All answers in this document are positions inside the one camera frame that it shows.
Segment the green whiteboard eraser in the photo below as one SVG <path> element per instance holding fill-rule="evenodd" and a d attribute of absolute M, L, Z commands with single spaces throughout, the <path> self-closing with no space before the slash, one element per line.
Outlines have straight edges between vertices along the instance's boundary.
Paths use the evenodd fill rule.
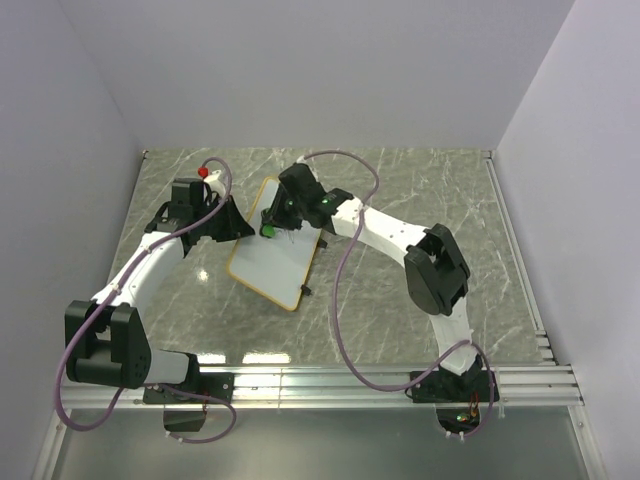
<path fill-rule="evenodd" d="M 260 235 L 265 238 L 274 238 L 276 235 L 276 229 L 270 224 L 263 224 L 260 228 Z"/>

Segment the yellow framed whiteboard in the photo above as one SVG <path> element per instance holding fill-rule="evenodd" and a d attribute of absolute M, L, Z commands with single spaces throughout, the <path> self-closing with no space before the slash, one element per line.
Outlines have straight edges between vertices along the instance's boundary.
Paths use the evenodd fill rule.
<path fill-rule="evenodd" d="M 247 218 L 255 234 L 236 241 L 227 272 L 242 285 L 292 312 L 303 297 L 321 231 L 303 222 L 299 230 L 276 229 L 271 237 L 260 234 L 261 212 L 271 206 L 278 186 L 274 177 L 263 181 Z"/>

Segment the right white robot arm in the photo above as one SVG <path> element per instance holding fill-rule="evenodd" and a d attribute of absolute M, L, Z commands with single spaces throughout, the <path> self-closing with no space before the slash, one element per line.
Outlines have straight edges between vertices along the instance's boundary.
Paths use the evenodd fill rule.
<path fill-rule="evenodd" d="M 360 242 L 403 267 L 409 297 L 429 316 L 439 348 L 430 376 L 455 400 L 475 390 L 482 361 L 468 320 L 470 269 L 447 227 L 407 223 L 343 189 L 327 191 L 309 165 L 295 163 L 278 176 L 274 199 L 261 212 L 260 234 L 299 230 L 304 223 L 348 238 L 350 246 Z"/>

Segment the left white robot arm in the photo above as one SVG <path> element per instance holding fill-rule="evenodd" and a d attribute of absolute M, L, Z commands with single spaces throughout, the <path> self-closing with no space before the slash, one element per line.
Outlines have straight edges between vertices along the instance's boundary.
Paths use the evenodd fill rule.
<path fill-rule="evenodd" d="M 222 171 L 176 179 L 146 225 L 139 246 L 92 299 L 65 311 L 65 370 L 78 383 L 135 389 L 166 383 L 180 402 L 196 399 L 203 379 L 195 355 L 151 348 L 143 326 L 157 289 L 203 238 L 232 242 L 254 235 Z"/>

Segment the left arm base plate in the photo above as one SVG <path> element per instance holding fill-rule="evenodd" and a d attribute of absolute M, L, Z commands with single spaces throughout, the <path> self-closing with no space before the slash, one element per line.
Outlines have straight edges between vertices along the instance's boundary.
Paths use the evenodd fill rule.
<path fill-rule="evenodd" d="M 230 372 L 200 373 L 195 380 L 180 385 L 146 388 L 142 402 L 148 405 L 211 403 L 211 398 L 230 403 L 235 375 Z"/>

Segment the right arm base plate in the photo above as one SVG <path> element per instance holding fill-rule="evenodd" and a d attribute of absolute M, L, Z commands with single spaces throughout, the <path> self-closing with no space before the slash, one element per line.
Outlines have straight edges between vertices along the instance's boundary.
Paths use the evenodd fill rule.
<path fill-rule="evenodd" d="M 447 370 L 435 370 L 410 389 L 414 403 L 469 403 L 472 399 L 488 402 L 500 399 L 495 374 L 470 370 L 458 376 Z"/>

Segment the aluminium right rail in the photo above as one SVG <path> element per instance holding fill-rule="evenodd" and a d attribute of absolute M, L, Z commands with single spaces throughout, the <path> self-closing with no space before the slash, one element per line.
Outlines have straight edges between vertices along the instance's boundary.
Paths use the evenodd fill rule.
<path fill-rule="evenodd" d="M 552 350 L 552 346 L 551 346 L 547 331 L 543 324 L 542 317 L 540 315 L 540 311 L 537 305 L 537 301 L 533 293 L 532 285 L 531 285 L 529 276 L 527 274 L 526 265 L 524 263 L 521 249 L 519 247 L 515 230 L 511 222 L 505 197 L 502 192 L 501 186 L 499 184 L 498 175 L 494 165 L 494 151 L 483 150 L 482 154 L 483 154 L 483 159 L 484 159 L 486 169 L 490 178 L 490 182 L 497 199 L 502 223 L 506 231 L 509 247 L 514 259 L 516 272 L 519 278 L 521 289 L 524 294 L 529 316 L 533 324 L 536 342 L 538 345 L 538 351 L 542 356 L 542 365 L 557 365 L 558 361 Z"/>

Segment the aluminium rail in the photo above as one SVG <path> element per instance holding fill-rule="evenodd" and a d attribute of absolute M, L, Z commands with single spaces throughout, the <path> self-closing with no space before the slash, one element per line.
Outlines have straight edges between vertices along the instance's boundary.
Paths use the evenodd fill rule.
<path fill-rule="evenodd" d="M 542 356 L 542 365 L 557 365 L 558 361 L 552 350 L 552 346 L 551 346 L 547 331 L 543 324 L 542 317 L 540 315 L 540 311 L 537 305 L 537 301 L 533 293 L 532 285 L 531 285 L 529 276 L 527 274 L 526 265 L 524 263 L 521 249 L 519 247 L 515 230 L 511 222 L 505 197 L 502 192 L 501 186 L 499 184 L 498 175 L 494 165 L 494 151 L 483 150 L 482 154 L 483 154 L 483 159 L 484 159 L 486 169 L 490 178 L 490 182 L 497 199 L 502 223 L 506 231 L 509 247 L 514 259 L 516 272 L 519 278 L 521 289 L 524 294 L 529 316 L 533 324 L 536 342 L 538 345 L 538 351 Z"/>
<path fill-rule="evenodd" d="M 495 372 L 499 407 L 582 406 L 584 400 L 573 370 L 569 366 L 499 366 Z M 373 365 L 364 375 L 374 383 L 404 384 L 413 366 Z M 206 373 L 228 371 L 234 375 L 231 403 L 236 409 L 376 409 L 401 407 L 460 408 L 463 403 L 412 404 L 398 392 L 379 392 L 362 384 L 343 366 L 295 367 L 275 366 L 205 366 Z M 65 382 L 61 389 L 63 405 L 67 409 L 106 408 L 116 392 L 115 388 Z M 161 408 L 144 405 L 143 390 L 126 390 L 116 407 Z"/>

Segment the aluminium front rail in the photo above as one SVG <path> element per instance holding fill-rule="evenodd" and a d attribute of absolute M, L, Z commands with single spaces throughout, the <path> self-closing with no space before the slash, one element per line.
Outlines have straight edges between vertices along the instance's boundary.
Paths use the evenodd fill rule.
<path fill-rule="evenodd" d="M 582 406 L 584 400 L 573 370 L 569 366 L 499 366 L 495 372 L 499 407 Z M 404 384 L 413 366 L 373 365 L 364 375 L 374 383 Z M 228 371 L 234 375 L 231 403 L 236 409 L 376 409 L 401 407 L 460 408 L 463 403 L 412 404 L 398 392 L 379 392 L 362 384 L 343 366 L 295 367 L 275 366 L 205 366 L 206 373 Z M 61 389 L 63 405 L 67 409 L 106 408 L 116 392 L 115 388 L 65 382 Z M 143 390 L 126 390 L 116 407 L 161 408 L 144 405 Z"/>

